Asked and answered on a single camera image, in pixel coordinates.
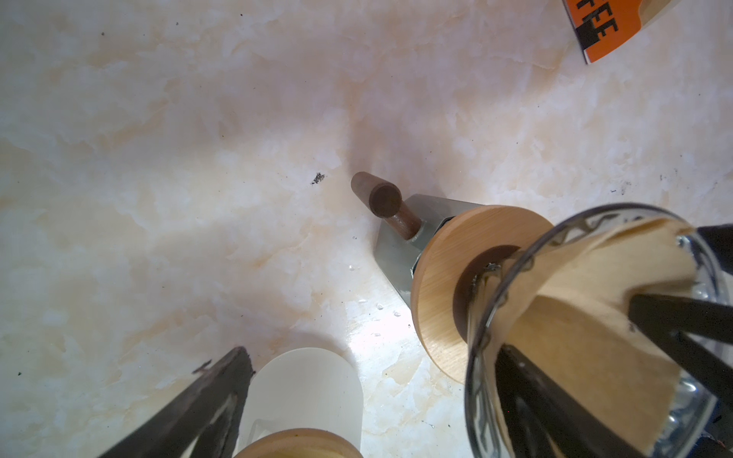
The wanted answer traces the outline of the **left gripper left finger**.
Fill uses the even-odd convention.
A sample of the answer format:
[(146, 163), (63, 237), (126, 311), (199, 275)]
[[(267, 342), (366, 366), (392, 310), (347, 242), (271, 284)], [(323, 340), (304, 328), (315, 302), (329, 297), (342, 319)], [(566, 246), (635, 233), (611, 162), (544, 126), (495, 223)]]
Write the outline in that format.
[(105, 457), (231, 457), (254, 370), (244, 347), (208, 368)]

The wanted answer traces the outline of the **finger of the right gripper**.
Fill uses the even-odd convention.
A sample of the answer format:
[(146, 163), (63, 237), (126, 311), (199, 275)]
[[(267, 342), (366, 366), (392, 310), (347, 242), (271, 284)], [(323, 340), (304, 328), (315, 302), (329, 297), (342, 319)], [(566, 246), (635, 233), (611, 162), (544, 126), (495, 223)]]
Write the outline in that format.
[(641, 332), (716, 398), (732, 405), (732, 366), (696, 341), (732, 344), (732, 307), (691, 298), (635, 295), (628, 318)]
[(733, 274), (733, 224), (700, 226), (697, 232), (718, 259), (723, 272)]

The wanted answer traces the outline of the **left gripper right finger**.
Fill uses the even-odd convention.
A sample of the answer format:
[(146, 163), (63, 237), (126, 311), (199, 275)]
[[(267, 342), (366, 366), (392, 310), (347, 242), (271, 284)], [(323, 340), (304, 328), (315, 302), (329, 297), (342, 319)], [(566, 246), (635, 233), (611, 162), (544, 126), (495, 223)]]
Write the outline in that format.
[(496, 388), (516, 457), (640, 457), (523, 353), (504, 345)]

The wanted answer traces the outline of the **grey glass dripper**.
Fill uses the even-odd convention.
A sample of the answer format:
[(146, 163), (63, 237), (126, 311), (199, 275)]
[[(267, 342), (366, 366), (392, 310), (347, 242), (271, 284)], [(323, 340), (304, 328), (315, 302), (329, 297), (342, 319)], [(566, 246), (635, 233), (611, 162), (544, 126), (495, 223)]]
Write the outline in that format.
[(473, 283), (465, 410), (481, 457), (731, 456), (732, 228), (611, 204)]

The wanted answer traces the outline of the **grey glass measuring cup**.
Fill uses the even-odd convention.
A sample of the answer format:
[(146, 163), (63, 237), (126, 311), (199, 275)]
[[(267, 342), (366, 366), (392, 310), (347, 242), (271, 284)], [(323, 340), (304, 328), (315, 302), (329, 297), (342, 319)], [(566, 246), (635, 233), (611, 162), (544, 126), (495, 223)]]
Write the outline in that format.
[(351, 190), (381, 219), (374, 259), (406, 305), (419, 260), (437, 232), (477, 203), (415, 194), (404, 198), (393, 183), (367, 172), (351, 179)]

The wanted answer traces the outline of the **orange coffee filter pack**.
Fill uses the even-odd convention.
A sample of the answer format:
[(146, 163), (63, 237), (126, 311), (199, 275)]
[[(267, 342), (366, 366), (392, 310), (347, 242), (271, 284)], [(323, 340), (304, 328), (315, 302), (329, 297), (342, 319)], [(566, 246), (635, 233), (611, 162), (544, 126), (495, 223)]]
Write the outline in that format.
[(676, 0), (564, 0), (585, 63), (610, 55), (668, 10)]

